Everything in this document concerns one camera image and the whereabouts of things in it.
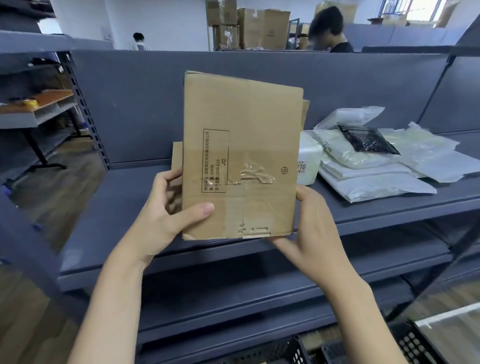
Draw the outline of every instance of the forearm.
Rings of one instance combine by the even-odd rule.
[[[406,363],[370,286],[353,268],[324,290],[340,325],[349,363]]]
[[[145,263],[121,243],[105,262],[68,364],[133,364]]]

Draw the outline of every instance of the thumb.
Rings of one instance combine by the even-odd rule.
[[[268,238],[268,240],[276,246],[276,248],[283,253],[284,256],[287,257],[287,259],[292,262],[294,265],[297,265],[299,259],[300,259],[300,251],[298,249],[298,246],[295,242],[284,238],[284,237],[278,237],[274,236],[271,238]]]
[[[215,209],[211,202],[196,204],[184,211],[170,216],[170,223],[173,230],[176,232],[182,231],[184,228],[204,220],[210,216]]]

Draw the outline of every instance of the black pouch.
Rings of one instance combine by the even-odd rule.
[[[338,128],[343,136],[352,144],[356,152],[376,152],[386,154],[398,154],[398,150],[385,140],[376,128],[364,126],[339,125]]]

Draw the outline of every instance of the person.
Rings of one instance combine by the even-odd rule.
[[[170,182],[180,176],[176,170],[155,177],[147,202],[100,272],[68,364],[134,363],[145,268],[180,231],[214,211],[213,204],[201,203],[168,213],[179,201]],[[351,363],[405,364],[370,286],[347,258],[325,200],[305,186],[297,186],[297,199],[297,241],[271,242],[325,293]]]
[[[353,47],[343,34],[343,15],[336,6],[330,6],[317,13],[310,24],[308,40],[314,50],[327,50],[331,53],[352,53]]]
[[[142,33],[134,33],[133,39],[135,39],[134,50],[150,50],[150,48],[144,43],[145,37]]]

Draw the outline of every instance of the black shirt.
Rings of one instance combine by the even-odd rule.
[[[330,50],[330,53],[353,53],[353,47],[350,43],[338,43]]]

